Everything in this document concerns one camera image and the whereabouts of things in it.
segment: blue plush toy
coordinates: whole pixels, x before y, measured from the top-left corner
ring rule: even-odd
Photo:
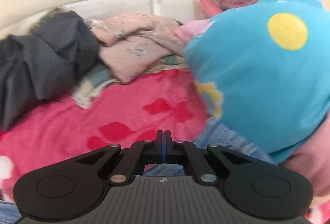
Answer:
[[[321,0],[260,0],[210,19],[185,49],[209,113],[284,161],[330,106],[330,14]]]

